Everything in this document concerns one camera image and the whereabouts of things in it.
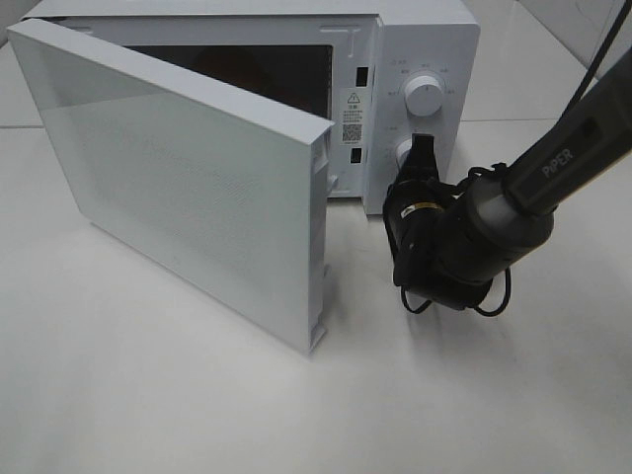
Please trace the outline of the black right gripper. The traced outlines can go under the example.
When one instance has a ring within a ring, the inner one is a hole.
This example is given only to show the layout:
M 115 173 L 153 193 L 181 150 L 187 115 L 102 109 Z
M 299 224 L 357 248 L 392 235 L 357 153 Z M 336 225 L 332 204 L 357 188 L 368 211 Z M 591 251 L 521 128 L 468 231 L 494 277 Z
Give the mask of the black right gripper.
M 418 286 L 430 265 L 432 233 L 445 208 L 445 200 L 430 186 L 438 179 L 435 138 L 413 133 L 402 170 L 390 185 L 383 205 L 396 286 Z

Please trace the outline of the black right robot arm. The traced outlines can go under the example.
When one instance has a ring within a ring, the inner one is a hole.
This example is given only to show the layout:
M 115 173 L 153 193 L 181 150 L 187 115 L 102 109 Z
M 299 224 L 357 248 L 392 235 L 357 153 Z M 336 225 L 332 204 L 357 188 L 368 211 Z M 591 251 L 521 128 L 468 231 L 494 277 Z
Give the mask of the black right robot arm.
M 511 165 L 473 167 L 442 182 L 435 140 L 415 133 L 382 208 L 403 306 L 437 303 L 502 313 L 511 267 L 544 244 L 560 202 L 631 150 L 631 55 L 624 53 L 554 126 Z

